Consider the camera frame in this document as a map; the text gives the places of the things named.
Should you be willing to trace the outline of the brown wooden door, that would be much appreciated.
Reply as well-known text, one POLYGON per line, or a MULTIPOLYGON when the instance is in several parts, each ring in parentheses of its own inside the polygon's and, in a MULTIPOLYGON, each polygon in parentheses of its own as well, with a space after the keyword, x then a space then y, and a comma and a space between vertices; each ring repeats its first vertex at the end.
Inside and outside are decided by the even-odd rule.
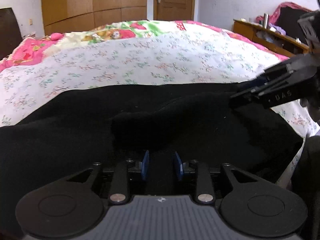
POLYGON ((193 20, 194 16, 195 0, 153 0, 155 20, 193 20))

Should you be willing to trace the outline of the dark wooden headboard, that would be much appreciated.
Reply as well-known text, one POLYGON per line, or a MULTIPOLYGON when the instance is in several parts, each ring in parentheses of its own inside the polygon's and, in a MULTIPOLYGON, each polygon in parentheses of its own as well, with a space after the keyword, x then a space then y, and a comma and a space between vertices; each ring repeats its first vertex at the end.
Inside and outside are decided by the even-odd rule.
POLYGON ((12 8, 0 9, 0 57, 3 59, 22 42, 21 32, 12 8))

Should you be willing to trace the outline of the black pants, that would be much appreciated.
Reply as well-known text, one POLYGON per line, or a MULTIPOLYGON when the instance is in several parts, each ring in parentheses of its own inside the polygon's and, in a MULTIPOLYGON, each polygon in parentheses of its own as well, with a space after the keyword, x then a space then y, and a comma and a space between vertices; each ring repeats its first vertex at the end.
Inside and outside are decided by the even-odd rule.
POLYGON ((1 128, 1 233, 20 237, 17 202, 93 162, 169 158, 231 163, 275 182, 303 139, 277 113, 233 98, 237 85, 117 85, 63 92, 1 128))

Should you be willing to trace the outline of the pink and yellow cartoon quilt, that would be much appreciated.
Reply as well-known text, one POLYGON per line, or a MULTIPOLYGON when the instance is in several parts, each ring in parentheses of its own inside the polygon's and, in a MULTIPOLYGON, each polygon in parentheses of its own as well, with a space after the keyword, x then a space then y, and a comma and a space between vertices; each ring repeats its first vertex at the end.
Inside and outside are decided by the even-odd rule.
POLYGON ((1 71, 13 66, 33 66, 39 64, 44 58, 57 54, 68 49, 83 47, 92 43, 100 43, 109 40, 121 40, 126 38, 150 38, 160 36, 172 31, 186 31, 187 25, 192 24, 226 34, 230 38, 240 40, 254 45, 258 49, 275 55, 281 61, 287 59, 286 56, 275 53, 266 47, 250 41, 248 38, 236 34, 232 31, 214 27, 191 20, 185 21, 124 21, 112 24, 104 24, 90 31, 71 33, 52 33, 41 39, 27 36, 12 51, 12 53, 1 59, 1 71))

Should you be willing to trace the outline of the metal thermos bottle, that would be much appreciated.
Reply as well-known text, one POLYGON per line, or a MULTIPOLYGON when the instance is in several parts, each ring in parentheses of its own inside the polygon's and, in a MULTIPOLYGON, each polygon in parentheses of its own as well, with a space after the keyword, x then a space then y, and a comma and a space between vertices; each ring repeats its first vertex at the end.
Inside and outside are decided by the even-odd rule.
POLYGON ((269 14, 264 13, 264 18, 263 18, 263 28, 268 29, 269 26, 269 14))

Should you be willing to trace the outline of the white floral bed sheet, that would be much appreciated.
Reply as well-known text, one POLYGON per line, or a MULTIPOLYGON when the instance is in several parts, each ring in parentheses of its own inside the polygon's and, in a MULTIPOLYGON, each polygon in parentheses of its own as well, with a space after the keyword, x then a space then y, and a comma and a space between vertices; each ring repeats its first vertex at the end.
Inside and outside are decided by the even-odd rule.
MULTIPOLYGON (((175 31, 69 48, 33 66, 1 72, 1 128, 13 126, 63 92, 117 85, 239 84, 276 56, 212 30, 175 31)), ((302 137, 319 131, 293 101, 273 107, 302 137)))

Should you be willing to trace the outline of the pink cloth over dark chair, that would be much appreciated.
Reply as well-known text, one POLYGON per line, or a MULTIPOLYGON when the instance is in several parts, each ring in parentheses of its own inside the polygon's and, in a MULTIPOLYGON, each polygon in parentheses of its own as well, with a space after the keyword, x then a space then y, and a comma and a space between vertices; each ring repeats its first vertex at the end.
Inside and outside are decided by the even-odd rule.
POLYGON ((293 2, 280 3, 275 11, 268 16, 268 28, 275 30, 276 33, 289 36, 295 40, 299 39, 300 42, 307 44, 297 21, 300 16, 308 12, 312 12, 312 10, 293 2))

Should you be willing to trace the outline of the brown wooden wardrobe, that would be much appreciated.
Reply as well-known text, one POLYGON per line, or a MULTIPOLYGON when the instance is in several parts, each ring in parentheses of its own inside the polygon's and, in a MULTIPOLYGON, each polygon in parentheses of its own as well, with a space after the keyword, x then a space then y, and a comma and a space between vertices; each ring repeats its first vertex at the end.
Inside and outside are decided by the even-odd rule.
POLYGON ((44 33, 87 31, 146 19, 147 0, 41 0, 44 33))

